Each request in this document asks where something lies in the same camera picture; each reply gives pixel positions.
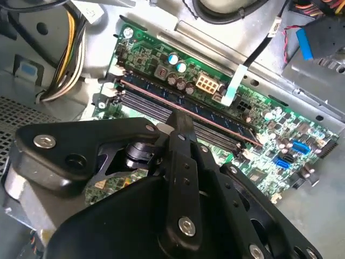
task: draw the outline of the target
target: electrolytic capacitor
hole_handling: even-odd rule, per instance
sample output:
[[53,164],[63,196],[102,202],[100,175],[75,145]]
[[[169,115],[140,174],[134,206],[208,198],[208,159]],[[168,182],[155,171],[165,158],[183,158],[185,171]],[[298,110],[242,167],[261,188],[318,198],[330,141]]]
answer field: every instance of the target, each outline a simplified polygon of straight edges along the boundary
[[301,174],[302,177],[304,177],[304,178],[309,178],[310,175],[311,175],[310,172],[308,172],[305,168],[301,168],[300,174]]
[[168,62],[170,65],[176,65],[178,62],[178,55],[176,53],[170,53],[168,55]]
[[195,90],[194,84],[192,82],[188,82],[185,87],[185,92],[187,94],[193,94]]
[[285,148],[285,144],[282,142],[281,139],[276,139],[275,142],[277,143],[277,146],[278,146],[280,149]]
[[185,86],[186,86],[186,81],[184,80],[183,77],[179,77],[176,82],[177,89],[179,89],[180,91],[183,91],[185,89]]
[[176,74],[169,74],[167,77],[167,81],[169,85],[175,85],[177,82],[177,75]]
[[283,138],[282,139],[282,142],[284,143],[284,145],[287,147],[287,148],[292,148],[293,144],[291,143],[291,141],[288,139],[288,138]]
[[261,112],[261,116],[264,117],[265,120],[273,120],[274,119],[273,113],[270,112],[269,110],[264,110],[263,112]]
[[316,143],[311,144],[310,148],[315,154],[320,154],[322,152],[322,149],[319,148],[319,146]]
[[304,169],[311,174],[315,172],[315,169],[312,167],[312,165],[310,163],[305,163]]
[[187,70],[187,66],[184,62],[178,62],[176,64],[176,70],[180,73],[184,73]]
[[252,121],[252,118],[249,116],[248,113],[242,113],[241,118],[246,122],[246,123],[250,123]]
[[282,114],[282,108],[281,108],[280,106],[276,107],[276,108],[274,109],[274,113],[275,113],[276,115],[281,115],[281,114]]

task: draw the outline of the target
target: black cable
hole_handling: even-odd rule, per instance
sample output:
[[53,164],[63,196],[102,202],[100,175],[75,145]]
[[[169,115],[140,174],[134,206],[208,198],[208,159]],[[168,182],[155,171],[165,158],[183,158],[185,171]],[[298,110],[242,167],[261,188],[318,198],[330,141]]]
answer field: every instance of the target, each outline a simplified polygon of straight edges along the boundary
[[13,28],[33,48],[33,50],[37,52],[37,54],[39,54],[52,67],[56,68],[58,66],[58,62],[41,47],[41,45],[27,32],[27,30],[19,22],[16,21],[16,19],[10,12],[8,13],[8,19]]
[[32,6],[32,7],[24,7],[24,8],[15,8],[15,7],[10,7],[8,6],[3,0],[0,0],[0,8],[5,9],[10,12],[39,12],[39,11],[44,11],[48,10],[51,8],[55,8],[58,6],[61,6],[65,3],[67,3],[69,0],[56,0],[53,3],[49,4],[42,4],[42,5],[37,5],[37,6]]
[[250,15],[254,11],[258,10],[263,6],[268,0],[257,0],[251,3],[247,7],[242,7],[235,12],[220,13],[215,12],[207,8],[200,0],[193,0],[194,10],[202,20],[211,24],[227,24],[233,23],[244,17]]
[[[277,17],[281,18],[282,13],[284,12],[285,7],[290,2],[290,0],[285,0],[285,3],[283,4],[281,10],[279,11]],[[266,38],[261,42],[261,44],[257,47],[256,50],[247,58],[246,61],[244,61],[243,65],[246,67],[250,67],[251,64],[258,58],[258,56],[264,51],[264,49],[269,45],[273,37],[268,37],[268,34]]]

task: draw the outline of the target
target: blue plastic tab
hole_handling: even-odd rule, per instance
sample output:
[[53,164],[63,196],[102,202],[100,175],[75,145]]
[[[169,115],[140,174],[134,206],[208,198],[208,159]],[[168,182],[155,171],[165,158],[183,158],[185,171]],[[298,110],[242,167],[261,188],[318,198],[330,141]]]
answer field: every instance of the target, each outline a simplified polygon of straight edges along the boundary
[[310,60],[313,59],[313,54],[311,50],[311,46],[309,44],[306,31],[304,29],[300,29],[296,32],[299,44],[300,44],[300,49],[302,51],[303,57],[305,60]]

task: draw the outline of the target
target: sata port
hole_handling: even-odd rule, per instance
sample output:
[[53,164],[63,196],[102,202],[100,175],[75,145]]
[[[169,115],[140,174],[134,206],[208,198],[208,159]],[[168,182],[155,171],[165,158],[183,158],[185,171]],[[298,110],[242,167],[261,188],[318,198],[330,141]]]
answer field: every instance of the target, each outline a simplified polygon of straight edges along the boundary
[[294,163],[295,159],[292,154],[286,153],[283,154],[282,152],[279,153],[279,158],[283,159],[285,162]]

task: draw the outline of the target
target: orange wire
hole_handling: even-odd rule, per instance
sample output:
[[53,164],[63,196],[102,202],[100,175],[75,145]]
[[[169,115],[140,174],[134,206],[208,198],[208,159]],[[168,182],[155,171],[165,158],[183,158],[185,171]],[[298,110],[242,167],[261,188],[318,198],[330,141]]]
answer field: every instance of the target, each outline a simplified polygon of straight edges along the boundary
[[309,5],[300,5],[300,4],[297,4],[296,5],[296,8],[298,9],[308,9],[310,7],[314,6],[313,4],[309,4]]

